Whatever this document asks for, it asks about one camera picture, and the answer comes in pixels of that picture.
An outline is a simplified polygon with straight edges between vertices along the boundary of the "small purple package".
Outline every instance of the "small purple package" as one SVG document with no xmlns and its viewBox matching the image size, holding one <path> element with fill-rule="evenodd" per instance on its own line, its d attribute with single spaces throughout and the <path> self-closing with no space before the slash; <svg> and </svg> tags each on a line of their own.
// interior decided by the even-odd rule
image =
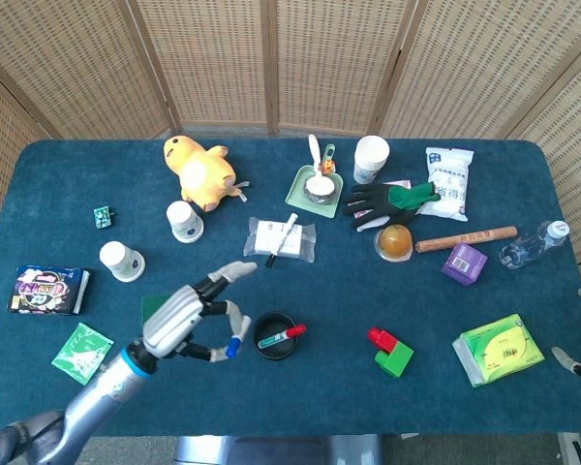
<svg viewBox="0 0 581 465">
<path fill-rule="evenodd" d="M 455 279 L 463 286 L 473 284 L 486 263 L 486 256 L 472 246 L 456 244 L 442 268 L 442 273 Z"/>
</svg>

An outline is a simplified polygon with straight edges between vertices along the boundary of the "yellow plush toy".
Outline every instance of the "yellow plush toy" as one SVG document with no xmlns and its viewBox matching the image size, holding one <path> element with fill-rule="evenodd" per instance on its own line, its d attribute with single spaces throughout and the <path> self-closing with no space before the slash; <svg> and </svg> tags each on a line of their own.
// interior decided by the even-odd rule
<svg viewBox="0 0 581 465">
<path fill-rule="evenodd" d="M 175 136 L 164 143 L 164 158 L 168 167 L 178 174 L 181 197 L 194 202 L 202 211 L 217 207 L 222 197 L 247 199 L 234 185 L 236 175 L 232 166 L 224 160 L 229 150 L 221 145 L 204 150 L 202 145 L 187 136 Z"/>
</svg>

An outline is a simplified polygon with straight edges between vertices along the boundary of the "yellow-green package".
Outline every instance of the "yellow-green package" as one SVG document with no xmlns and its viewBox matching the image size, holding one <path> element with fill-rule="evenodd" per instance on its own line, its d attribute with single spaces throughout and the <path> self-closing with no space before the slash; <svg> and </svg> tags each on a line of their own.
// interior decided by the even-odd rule
<svg viewBox="0 0 581 465">
<path fill-rule="evenodd" d="M 516 313 L 463 332 L 452 346 L 474 388 L 544 360 Z"/>
<path fill-rule="evenodd" d="M 51 364 L 86 386 L 113 343 L 80 323 Z"/>
</svg>

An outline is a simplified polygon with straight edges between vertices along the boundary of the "green glove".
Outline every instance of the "green glove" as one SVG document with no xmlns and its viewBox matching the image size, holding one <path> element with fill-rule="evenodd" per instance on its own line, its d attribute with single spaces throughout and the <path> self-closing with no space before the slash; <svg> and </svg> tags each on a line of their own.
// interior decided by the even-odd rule
<svg viewBox="0 0 581 465">
<path fill-rule="evenodd" d="M 425 202 L 440 199 L 435 193 L 435 184 L 425 182 L 411 189 L 387 184 L 367 184 L 352 186 L 352 194 L 345 199 L 347 206 L 343 214 L 352 215 L 357 211 L 372 210 L 356 218 L 351 226 L 360 226 L 377 218 L 388 218 L 384 226 L 406 225 Z"/>
</svg>

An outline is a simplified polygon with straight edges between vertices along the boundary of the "blue marker cap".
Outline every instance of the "blue marker cap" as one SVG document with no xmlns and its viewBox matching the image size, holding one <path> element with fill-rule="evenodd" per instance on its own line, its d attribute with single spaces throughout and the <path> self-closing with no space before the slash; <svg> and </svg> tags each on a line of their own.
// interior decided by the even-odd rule
<svg viewBox="0 0 581 465">
<path fill-rule="evenodd" d="M 235 358 L 236 353 L 239 352 L 239 347 L 241 347 L 241 338 L 239 336 L 232 336 L 229 347 L 226 349 L 226 357 Z"/>
</svg>

